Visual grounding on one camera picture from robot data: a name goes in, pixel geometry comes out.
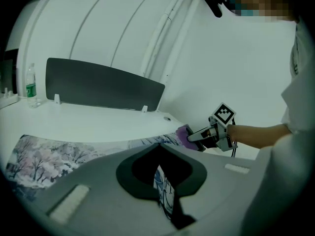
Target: green bottle label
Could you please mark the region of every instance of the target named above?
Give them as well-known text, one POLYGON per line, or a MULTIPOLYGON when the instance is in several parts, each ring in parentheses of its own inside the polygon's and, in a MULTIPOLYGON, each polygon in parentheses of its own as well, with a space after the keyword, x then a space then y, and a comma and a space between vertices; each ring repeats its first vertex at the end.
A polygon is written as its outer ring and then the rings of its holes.
POLYGON ((36 96, 36 84, 28 84, 26 85, 26 96, 28 98, 36 96))

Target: white counter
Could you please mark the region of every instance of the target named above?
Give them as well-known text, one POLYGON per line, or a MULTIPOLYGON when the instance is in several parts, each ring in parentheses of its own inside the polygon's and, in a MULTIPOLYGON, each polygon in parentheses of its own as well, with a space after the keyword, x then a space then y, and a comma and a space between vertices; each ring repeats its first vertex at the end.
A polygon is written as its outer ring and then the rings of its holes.
POLYGON ((181 125, 170 114, 159 112, 57 105, 52 101, 30 109, 23 98, 0 110, 0 167, 5 169, 12 150, 24 134, 65 142, 99 143, 168 134, 181 125))

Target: black cable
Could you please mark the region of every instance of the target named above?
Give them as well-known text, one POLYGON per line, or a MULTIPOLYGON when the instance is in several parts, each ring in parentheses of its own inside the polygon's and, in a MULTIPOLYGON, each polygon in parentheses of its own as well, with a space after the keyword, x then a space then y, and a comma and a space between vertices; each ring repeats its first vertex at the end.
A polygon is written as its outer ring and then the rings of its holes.
POLYGON ((236 154, 236 148, 233 149, 231 157, 235 157, 235 154, 236 154))

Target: person's arm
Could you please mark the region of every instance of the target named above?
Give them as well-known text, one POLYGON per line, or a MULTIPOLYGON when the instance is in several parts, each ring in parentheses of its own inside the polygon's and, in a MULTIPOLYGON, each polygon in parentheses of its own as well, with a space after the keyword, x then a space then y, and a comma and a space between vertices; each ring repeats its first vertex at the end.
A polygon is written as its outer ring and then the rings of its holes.
POLYGON ((263 147, 273 146, 279 138, 291 134, 291 131, 283 124, 265 128, 229 125, 227 127, 227 134, 231 137, 233 142, 236 141, 261 149, 263 147))

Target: white sleeve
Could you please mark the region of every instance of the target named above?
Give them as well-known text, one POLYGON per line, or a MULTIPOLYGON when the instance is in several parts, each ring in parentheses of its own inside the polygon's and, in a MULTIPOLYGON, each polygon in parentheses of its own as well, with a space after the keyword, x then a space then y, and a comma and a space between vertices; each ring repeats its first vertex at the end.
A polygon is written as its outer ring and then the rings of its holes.
POLYGON ((287 107, 285 113, 282 117, 281 123, 287 126, 287 128, 291 131, 292 134, 297 132, 296 128, 291 123, 290 116, 289 116, 289 108, 287 107))

